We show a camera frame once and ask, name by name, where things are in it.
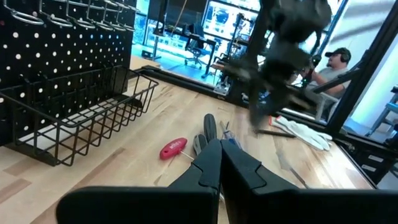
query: wire basket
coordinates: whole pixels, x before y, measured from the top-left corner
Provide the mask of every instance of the wire basket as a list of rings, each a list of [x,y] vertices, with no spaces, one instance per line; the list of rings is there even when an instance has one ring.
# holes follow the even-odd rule
[[[51,166],[72,166],[77,154],[87,155],[146,113],[158,84],[110,67],[1,90],[12,127],[8,147]]]

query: wooden workbench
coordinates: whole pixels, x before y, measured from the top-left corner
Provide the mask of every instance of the wooden workbench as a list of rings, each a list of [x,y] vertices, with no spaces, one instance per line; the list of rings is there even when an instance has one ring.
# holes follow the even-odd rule
[[[171,140],[185,137],[185,152],[194,156],[192,139],[203,131],[207,113],[217,122],[229,121],[246,152],[299,187],[303,185],[289,167],[311,188],[371,188],[337,146],[321,152],[298,139],[255,138],[245,109],[160,82],[148,113],[100,147],[93,147],[87,156],[77,157],[72,167],[50,167],[1,147],[0,223],[56,223],[54,211],[59,198],[87,185],[168,186],[186,171],[191,160],[178,155],[161,161],[159,151]],[[219,223],[228,223],[223,203]]]

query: cable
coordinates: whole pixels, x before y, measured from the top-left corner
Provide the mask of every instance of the cable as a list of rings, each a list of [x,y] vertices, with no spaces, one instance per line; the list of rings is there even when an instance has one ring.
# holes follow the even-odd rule
[[[180,11],[180,15],[178,15],[178,19],[177,19],[177,21],[176,21],[176,23],[175,23],[175,25],[174,25],[174,27],[173,27],[172,33],[171,33],[171,35],[170,35],[171,37],[173,37],[173,33],[174,33],[175,29],[177,28],[178,23],[180,22],[181,15],[182,15],[182,12],[183,12],[184,9],[185,9],[185,5],[187,4],[187,1],[188,1],[188,0],[185,0],[184,5],[182,6],[182,9],[181,9],[181,11]]]

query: headphones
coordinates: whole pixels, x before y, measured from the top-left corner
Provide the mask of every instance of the headphones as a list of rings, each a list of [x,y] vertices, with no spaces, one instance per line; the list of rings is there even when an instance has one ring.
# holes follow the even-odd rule
[[[341,62],[348,62],[349,56],[347,54],[340,54],[340,61]]]

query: pegboard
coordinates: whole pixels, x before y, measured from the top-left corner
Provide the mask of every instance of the pegboard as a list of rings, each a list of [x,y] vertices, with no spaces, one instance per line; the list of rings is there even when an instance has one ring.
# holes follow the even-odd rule
[[[89,1],[75,0],[74,2],[88,4]],[[51,22],[45,14],[40,13],[40,2],[42,2],[44,13],[52,18],[65,19],[72,26],[62,27]],[[136,0],[113,2],[136,6]],[[90,9],[89,16],[94,21],[102,21],[103,9],[107,7],[112,11],[107,11],[105,14],[106,21],[112,23],[118,21],[129,26],[134,24],[135,12],[133,10],[107,4],[103,0],[92,0],[91,5],[95,8]],[[0,90],[17,87],[12,88],[15,91],[12,93],[13,95],[23,98],[26,103],[37,105],[46,101],[45,98],[40,97],[41,93],[45,93],[43,95],[52,99],[68,94],[70,91],[68,86],[69,76],[76,77],[76,74],[93,72],[117,65],[129,67],[133,33],[129,30],[105,30],[100,26],[95,26],[94,29],[79,26],[71,18],[86,20],[87,7],[71,4],[68,10],[70,17],[66,17],[66,0],[8,0],[7,6],[18,12],[36,16],[44,24],[37,26],[19,21],[12,16],[12,11],[8,10],[3,4],[0,5]],[[47,85],[44,84],[44,79],[52,82],[58,80],[59,84]],[[84,82],[92,82],[92,85],[99,82],[91,78],[87,80]],[[36,83],[34,90],[28,90],[27,87],[31,85],[27,85],[27,83]],[[120,87],[117,91],[122,92],[125,89],[126,86]],[[109,97],[112,96],[103,94],[92,103],[107,100]],[[68,105],[75,110],[64,113],[64,116],[84,109],[79,108],[79,105],[90,105],[87,97],[77,99],[70,100],[71,105]],[[9,141],[9,136],[6,136],[6,134],[10,133],[11,127],[6,126],[6,123],[10,120],[10,116],[12,114],[10,114],[9,105],[4,99],[0,99],[1,126],[7,127],[3,128],[0,133],[0,144]],[[31,129],[24,130],[24,128],[32,126],[32,122],[30,116],[21,118],[17,128],[22,129],[18,131],[25,131],[24,134],[27,134]]]

